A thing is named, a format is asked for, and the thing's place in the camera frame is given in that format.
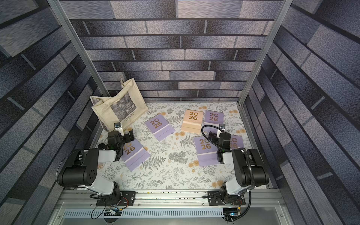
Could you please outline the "peach 2026 calendar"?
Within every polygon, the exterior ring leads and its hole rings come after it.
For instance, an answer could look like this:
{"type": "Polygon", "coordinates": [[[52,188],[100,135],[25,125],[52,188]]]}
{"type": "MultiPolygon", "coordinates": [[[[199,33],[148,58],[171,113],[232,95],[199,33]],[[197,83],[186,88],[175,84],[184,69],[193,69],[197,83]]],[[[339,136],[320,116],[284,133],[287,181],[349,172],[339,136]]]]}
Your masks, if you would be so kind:
{"type": "Polygon", "coordinates": [[[183,118],[181,131],[200,134],[204,113],[196,110],[186,110],[183,118]]]}

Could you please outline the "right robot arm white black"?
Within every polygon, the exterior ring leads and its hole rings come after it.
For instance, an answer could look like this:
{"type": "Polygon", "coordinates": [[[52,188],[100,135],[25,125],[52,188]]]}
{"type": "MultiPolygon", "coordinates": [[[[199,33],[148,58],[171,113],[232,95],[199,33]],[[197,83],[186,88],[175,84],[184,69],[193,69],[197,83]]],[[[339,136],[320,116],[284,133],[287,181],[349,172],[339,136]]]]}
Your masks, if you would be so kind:
{"type": "Polygon", "coordinates": [[[239,202],[245,193],[255,187],[267,185],[270,177],[256,149],[243,147],[232,150],[231,135],[221,132],[217,138],[217,160],[222,165],[231,165],[235,177],[224,182],[220,190],[221,202],[225,205],[239,202]]]}

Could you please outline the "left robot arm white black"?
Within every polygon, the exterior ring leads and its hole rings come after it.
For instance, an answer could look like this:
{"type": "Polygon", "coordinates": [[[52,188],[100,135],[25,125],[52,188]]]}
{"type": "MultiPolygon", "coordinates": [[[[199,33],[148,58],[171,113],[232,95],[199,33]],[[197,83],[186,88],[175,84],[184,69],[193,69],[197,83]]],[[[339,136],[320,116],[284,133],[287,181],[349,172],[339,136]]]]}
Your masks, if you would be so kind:
{"type": "Polygon", "coordinates": [[[107,162],[117,162],[124,155],[124,146],[134,140],[133,130],[121,134],[119,131],[108,133],[108,144],[100,144],[97,148],[79,150],[71,153],[57,170],[56,181],[62,187],[83,187],[92,192],[91,198],[96,199],[97,206],[132,206],[134,191],[120,191],[119,185],[98,175],[98,165],[107,162]]]}

